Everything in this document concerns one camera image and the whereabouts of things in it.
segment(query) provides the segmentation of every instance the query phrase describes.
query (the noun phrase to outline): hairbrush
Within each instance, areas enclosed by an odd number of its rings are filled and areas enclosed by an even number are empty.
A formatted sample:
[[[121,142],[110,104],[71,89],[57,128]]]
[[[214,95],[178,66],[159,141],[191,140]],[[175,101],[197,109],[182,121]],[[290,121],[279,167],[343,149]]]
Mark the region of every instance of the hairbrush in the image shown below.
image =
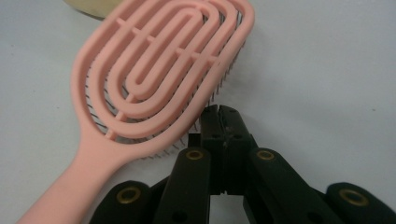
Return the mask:
[[[19,223],[79,223],[123,164],[173,145],[199,118],[254,23],[247,0],[125,0],[72,69],[76,157]]]

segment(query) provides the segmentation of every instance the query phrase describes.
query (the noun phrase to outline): beige object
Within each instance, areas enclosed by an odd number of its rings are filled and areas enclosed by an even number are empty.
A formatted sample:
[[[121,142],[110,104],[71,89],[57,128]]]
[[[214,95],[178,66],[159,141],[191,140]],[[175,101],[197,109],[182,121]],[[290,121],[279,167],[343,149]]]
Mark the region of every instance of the beige object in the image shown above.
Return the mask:
[[[78,11],[105,18],[122,0],[64,0]]]

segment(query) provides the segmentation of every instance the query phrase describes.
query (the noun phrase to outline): white table surface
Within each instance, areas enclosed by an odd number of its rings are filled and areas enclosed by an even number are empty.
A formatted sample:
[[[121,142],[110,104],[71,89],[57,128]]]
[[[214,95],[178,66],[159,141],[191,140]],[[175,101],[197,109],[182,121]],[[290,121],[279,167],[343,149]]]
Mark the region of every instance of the white table surface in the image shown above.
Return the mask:
[[[312,187],[350,182],[396,210],[396,2],[251,3],[254,29],[217,104],[239,110],[259,145]],[[1,223],[14,223],[76,153],[70,71],[99,24],[61,0],[0,3]],[[114,185],[152,185],[175,155],[122,167],[84,223]],[[248,223],[241,202],[212,197],[210,223]]]

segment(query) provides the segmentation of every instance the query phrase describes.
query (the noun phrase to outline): pink hairbrush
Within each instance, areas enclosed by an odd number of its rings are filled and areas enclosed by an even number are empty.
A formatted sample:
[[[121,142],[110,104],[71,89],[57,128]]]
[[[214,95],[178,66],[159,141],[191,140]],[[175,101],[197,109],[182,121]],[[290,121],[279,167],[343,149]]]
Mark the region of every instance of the pink hairbrush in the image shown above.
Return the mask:
[[[247,0],[123,1],[72,70],[78,153],[19,223],[79,223],[123,164],[174,144],[203,111],[253,22]]]

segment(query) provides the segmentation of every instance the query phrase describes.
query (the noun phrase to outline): brass ring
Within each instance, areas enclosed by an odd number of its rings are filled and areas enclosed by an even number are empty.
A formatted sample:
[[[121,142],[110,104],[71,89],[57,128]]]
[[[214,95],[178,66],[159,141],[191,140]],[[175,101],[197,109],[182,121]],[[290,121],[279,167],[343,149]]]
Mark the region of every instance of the brass ring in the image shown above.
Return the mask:
[[[264,160],[264,161],[270,161],[272,160],[275,155],[269,151],[266,150],[260,150],[257,152],[257,157],[259,157],[260,159]]]
[[[200,160],[204,156],[204,153],[202,153],[199,150],[191,150],[187,152],[186,157],[192,161],[197,161]]]
[[[125,195],[126,193],[132,193],[132,196]],[[137,187],[128,187],[125,189],[120,190],[120,192],[117,194],[117,200],[119,203],[133,203],[137,199],[140,198],[141,191]]]
[[[356,206],[367,206],[369,200],[359,192],[353,189],[340,189],[339,194],[346,202]]]

